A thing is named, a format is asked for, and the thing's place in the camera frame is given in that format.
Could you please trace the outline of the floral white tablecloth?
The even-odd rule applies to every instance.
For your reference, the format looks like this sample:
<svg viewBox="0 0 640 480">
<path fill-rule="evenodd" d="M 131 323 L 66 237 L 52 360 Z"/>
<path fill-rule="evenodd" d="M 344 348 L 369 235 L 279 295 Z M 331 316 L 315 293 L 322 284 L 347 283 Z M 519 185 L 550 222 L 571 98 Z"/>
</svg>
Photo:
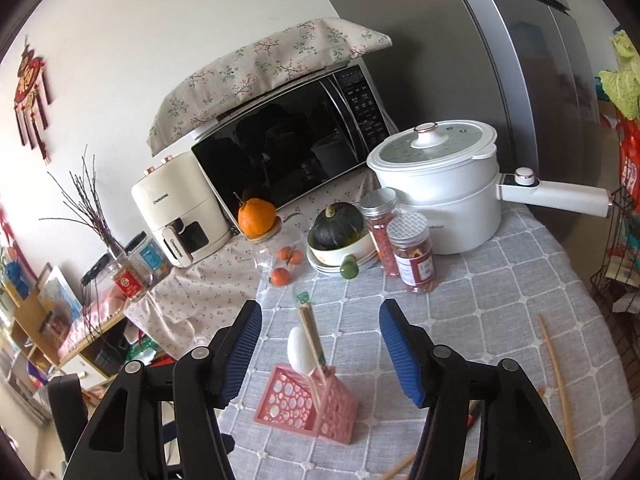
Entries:
<svg viewBox="0 0 640 480">
<path fill-rule="evenodd" d="M 324 207 L 356 204 L 377 187 L 373 171 L 361 167 L 284 206 L 279 216 L 288 226 L 308 230 Z M 244 235 L 233 237 L 190 268 L 172 269 L 141 300 L 126 305 L 126 318 L 175 359 L 205 346 L 218 328 L 232 323 L 245 300 L 256 297 L 262 271 L 255 252 Z"/>
</svg>

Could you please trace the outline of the white plastic spoon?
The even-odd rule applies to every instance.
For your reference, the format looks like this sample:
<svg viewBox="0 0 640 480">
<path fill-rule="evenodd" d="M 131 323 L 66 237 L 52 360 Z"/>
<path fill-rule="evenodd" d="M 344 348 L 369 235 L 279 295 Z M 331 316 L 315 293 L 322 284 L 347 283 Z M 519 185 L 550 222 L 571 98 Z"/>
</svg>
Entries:
<svg viewBox="0 0 640 480">
<path fill-rule="evenodd" d="M 317 360 L 314 357 L 306 332 L 300 326 L 291 328 L 288 334 L 288 362 L 298 374 L 310 376 L 317 369 Z"/>
</svg>

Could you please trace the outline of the pink perforated utensil basket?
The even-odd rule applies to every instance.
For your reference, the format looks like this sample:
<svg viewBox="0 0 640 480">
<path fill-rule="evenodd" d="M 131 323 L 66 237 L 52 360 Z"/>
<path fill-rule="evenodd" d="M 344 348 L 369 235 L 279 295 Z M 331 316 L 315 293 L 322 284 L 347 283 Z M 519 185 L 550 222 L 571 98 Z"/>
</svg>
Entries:
<svg viewBox="0 0 640 480">
<path fill-rule="evenodd" d="M 254 414 L 254 422 L 305 437 L 321 438 L 350 445 L 359 400 L 329 367 L 322 382 L 314 376 L 320 403 L 314 405 L 309 377 L 296 373 L 289 365 L 275 365 Z"/>
</svg>

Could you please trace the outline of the clear jar red label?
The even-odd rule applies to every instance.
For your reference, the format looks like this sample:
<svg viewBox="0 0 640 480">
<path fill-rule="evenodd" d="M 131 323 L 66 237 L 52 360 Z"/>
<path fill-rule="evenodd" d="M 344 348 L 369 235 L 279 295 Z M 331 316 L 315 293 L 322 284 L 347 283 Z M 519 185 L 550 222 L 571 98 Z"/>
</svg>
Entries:
<svg viewBox="0 0 640 480">
<path fill-rule="evenodd" d="M 387 226 L 401 281 L 414 292 L 436 286 L 433 244 L 427 218 L 420 212 L 401 212 Z"/>
</svg>

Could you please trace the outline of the grey quilted tablecloth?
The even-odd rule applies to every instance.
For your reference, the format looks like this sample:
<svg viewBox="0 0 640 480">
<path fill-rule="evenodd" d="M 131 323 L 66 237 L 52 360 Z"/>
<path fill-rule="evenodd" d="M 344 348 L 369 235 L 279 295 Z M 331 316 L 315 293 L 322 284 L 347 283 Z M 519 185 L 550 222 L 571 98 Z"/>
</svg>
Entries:
<svg viewBox="0 0 640 480">
<path fill-rule="evenodd" d="M 556 423 L 574 432 L 582 478 L 611 477 L 634 443 L 634 409 L 608 326 L 560 244 L 520 206 L 506 206 L 497 235 L 435 261 L 431 292 L 410 292 L 379 266 L 351 281 L 308 272 L 285 288 L 264 286 L 264 324 L 239 396 L 219 416 L 232 434 L 240 479 L 377 479 L 419 443 L 425 413 L 402 392 L 378 331 L 378 309 L 395 299 L 432 341 L 470 361 L 512 359 L 524 368 Z M 254 422 L 272 368 L 286 359 L 297 323 L 295 295 L 310 293 L 326 358 L 358 396 L 350 445 Z"/>
</svg>

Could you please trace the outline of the glass jar with branches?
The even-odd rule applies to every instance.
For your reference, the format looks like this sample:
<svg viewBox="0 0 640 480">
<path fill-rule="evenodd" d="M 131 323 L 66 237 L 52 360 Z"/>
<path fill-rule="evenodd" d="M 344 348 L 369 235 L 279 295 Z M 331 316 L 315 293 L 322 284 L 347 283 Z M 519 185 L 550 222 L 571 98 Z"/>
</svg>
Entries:
<svg viewBox="0 0 640 480">
<path fill-rule="evenodd" d="M 63 205 L 72 215 L 67 217 L 42 217 L 41 221 L 66 221 L 88 228 L 101 240 L 113 261 L 107 266 L 111 279 L 130 302 L 140 300 L 147 292 L 148 285 L 122 243 L 115 237 L 101 203 L 96 175 L 96 158 L 88 158 L 87 151 L 80 156 L 80 169 L 70 171 L 72 188 L 67 191 L 57 177 L 48 172 L 49 177 L 61 193 Z"/>
</svg>

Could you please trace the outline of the wooden shelf unit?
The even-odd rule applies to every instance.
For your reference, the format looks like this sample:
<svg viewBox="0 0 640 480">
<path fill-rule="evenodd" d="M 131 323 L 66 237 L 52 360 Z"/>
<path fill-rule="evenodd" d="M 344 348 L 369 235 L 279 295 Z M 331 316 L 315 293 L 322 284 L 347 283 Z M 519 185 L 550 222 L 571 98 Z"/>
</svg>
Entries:
<svg viewBox="0 0 640 480">
<path fill-rule="evenodd" d="M 11 339 L 42 374 L 77 374 L 90 390 L 124 364 L 127 300 L 109 278 L 92 283 L 83 304 L 59 268 L 46 266 L 35 280 L 20 262 L 3 261 L 1 291 L 15 304 Z"/>
</svg>

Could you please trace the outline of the glass jar blue label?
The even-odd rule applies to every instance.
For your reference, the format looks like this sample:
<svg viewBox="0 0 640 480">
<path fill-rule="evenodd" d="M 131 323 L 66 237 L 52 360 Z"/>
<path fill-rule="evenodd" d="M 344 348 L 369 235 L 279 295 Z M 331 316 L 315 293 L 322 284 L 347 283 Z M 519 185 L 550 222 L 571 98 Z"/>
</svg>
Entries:
<svg viewBox="0 0 640 480">
<path fill-rule="evenodd" d="M 157 245 L 155 238 L 145 231 L 141 231 L 130 240 L 125 246 L 125 252 L 149 288 L 167 278 L 171 271 L 172 265 L 163 249 Z"/>
</svg>

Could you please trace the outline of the large orange fruit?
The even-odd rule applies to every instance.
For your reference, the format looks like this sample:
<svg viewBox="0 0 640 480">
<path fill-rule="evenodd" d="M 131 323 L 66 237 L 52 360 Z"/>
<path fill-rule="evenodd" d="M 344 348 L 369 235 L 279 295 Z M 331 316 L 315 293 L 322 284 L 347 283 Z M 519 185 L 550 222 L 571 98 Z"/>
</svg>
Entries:
<svg viewBox="0 0 640 480">
<path fill-rule="evenodd" d="M 241 203 L 238 225 L 248 238 L 266 234 L 276 222 L 277 209 L 272 203 L 261 198 L 250 198 Z"/>
</svg>

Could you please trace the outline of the dark green squash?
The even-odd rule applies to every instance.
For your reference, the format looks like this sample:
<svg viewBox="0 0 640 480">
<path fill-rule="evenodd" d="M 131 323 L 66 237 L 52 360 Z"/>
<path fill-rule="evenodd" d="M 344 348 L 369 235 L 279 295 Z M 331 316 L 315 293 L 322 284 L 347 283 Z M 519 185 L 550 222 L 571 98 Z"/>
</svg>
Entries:
<svg viewBox="0 0 640 480">
<path fill-rule="evenodd" d="M 313 248 L 333 250 L 359 240 L 364 219 L 359 209 L 350 203 L 338 202 L 324 208 L 311 227 L 309 237 Z"/>
</svg>

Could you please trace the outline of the clear jar red contents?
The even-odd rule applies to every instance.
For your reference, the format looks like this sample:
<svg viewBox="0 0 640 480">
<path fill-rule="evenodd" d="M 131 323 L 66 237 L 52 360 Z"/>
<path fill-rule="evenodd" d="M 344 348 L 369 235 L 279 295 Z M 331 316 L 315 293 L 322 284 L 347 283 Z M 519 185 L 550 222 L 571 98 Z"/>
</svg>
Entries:
<svg viewBox="0 0 640 480">
<path fill-rule="evenodd" d="M 399 214 L 398 197 L 392 188 L 378 188 L 359 201 L 358 207 L 373 238 L 373 244 L 387 275 L 398 276 L 394 250 L 387 228 Z"/>
</svg>

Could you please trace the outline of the cream air fryer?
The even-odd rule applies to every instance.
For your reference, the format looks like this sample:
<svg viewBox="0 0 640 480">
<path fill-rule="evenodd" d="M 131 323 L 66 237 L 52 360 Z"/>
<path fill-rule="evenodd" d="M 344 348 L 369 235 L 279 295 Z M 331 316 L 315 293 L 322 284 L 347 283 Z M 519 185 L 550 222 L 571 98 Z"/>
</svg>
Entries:
<svg viewBox="0 0 640 480">
<path fill-rule="evenodd" d="M 131 188 L 131 196 L 169 261 L 186 269 L 223 248 L 229 223 L 191 152 L 167 157 Z"/>
</svg>

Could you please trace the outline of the white electric cooking pot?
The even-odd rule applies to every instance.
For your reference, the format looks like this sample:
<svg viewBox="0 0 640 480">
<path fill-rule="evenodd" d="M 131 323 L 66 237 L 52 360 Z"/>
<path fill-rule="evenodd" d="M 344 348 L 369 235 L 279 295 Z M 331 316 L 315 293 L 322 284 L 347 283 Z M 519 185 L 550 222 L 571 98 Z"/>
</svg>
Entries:
<svg viewBox="0 0 640 480">
<path fill-rule="evenodd" d="M 491 239 L 504 202 L 606 218 L 604 188 L 539 179 L 533 169 L 504 174 L 497 131 L 475 120 L 426 122 L 389 136 L 371 151 L 368 167 L 392 188 L 403 211 L 427 218 L 437 255 L 469 252 Z"/>
</svg>

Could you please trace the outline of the red snack bag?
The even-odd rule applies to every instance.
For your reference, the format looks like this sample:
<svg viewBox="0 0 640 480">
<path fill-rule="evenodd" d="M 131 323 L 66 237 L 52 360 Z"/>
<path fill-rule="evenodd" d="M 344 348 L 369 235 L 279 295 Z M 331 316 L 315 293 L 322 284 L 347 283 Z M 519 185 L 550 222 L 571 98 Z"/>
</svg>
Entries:
<svg viewBox="0 0 640 480">
<path fill-rule="evenodd" d="M 620 149 L 620 184 L 632 203 L 632 210 L 639 213 L 640 138 L 637 119 L 627 119 L 616 112 L 618 148 Z"/>
</svg>

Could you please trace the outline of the red chinese knot decoration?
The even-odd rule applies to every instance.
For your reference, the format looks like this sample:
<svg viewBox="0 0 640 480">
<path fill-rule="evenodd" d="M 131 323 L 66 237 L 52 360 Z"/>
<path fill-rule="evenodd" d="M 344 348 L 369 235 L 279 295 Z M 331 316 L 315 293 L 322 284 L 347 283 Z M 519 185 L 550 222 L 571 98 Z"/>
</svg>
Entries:
<svg viewBox="0 0 640 480">
<path fill-rule="evenodd" d="M 49 128 L 47 107 L 51 104 L 46 72 L 47 64 L 36 55 L 28 39 L 24 41 L 21 62 L 17 70 L 13 110 L 18 135 L 23 146 L 37 150 L 47 165 L 50 155 L 43 133 Z"/>
</svg>

